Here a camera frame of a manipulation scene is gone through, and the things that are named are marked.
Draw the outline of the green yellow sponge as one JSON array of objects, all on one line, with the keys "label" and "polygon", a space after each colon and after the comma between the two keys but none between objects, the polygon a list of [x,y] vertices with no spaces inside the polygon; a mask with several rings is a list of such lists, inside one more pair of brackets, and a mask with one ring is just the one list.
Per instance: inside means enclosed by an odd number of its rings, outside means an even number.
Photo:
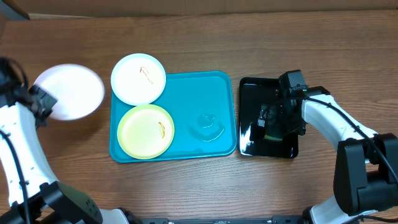
[{"label": "green yellow sponge", "polygon": [[264,139],[270,141],[282,141],[284,137],[282,129],[276,125],[267,125],[265,127]]}]

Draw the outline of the pink plate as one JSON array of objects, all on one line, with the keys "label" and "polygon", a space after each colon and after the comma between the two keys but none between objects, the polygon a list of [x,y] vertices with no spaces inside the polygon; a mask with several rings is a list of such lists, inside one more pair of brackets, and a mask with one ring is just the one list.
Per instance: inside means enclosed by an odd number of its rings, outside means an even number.
[{"label": "pink plate", "polygon": [[34,84],[56,99],[50,114],[56,120],[75,120],[91,114],[105,94],[104,84],[94,71],[71,63],[48,68]]}]

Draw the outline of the white plate with stain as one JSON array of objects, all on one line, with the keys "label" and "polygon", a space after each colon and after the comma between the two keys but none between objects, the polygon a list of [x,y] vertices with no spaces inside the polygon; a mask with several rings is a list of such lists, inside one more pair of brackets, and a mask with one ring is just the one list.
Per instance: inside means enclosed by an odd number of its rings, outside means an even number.
[{"label": "white plate with stain", "polygon": [[123,57],[111,72],[111,88],[123,103],[150,104],[163,93],[166,85],[164,66],[153,56],[136,53]]}]

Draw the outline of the yellow plate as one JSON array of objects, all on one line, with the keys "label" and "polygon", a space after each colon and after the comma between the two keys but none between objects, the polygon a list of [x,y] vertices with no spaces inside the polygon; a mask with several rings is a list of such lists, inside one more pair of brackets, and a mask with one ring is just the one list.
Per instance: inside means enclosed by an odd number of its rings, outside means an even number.
[{"label": "yellow plate", "polygon": [[175,134],[174,121],[157,105],[130,109],[120,120],[117,139],[121,149],[135,159],[148,160],[163,154]]}]

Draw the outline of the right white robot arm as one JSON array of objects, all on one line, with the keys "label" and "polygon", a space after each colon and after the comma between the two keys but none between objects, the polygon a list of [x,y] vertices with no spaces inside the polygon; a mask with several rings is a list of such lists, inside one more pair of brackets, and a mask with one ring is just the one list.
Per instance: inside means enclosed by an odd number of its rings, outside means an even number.
[{"label": "right white robot arm", "polygon": [[298,223],[357,223],[397,206],[397,137],[378,134],[345,112],[322,86],[282,88],[263,104],[264,139],[282,141],[315,127],[336,149],[333,195],[308,207]]}]

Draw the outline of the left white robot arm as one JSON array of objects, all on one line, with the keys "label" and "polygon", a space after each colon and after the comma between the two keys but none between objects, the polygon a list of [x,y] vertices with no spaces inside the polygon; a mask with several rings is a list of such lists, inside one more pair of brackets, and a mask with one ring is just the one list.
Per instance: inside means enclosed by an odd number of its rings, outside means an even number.
[{"label": "left white robot arm", "polygon": [[58,181],[37,137],[56,99],[37,86],[1,87],[1,163],[11,208],[1,223],[130,223],[124,209],[104,210]]}]

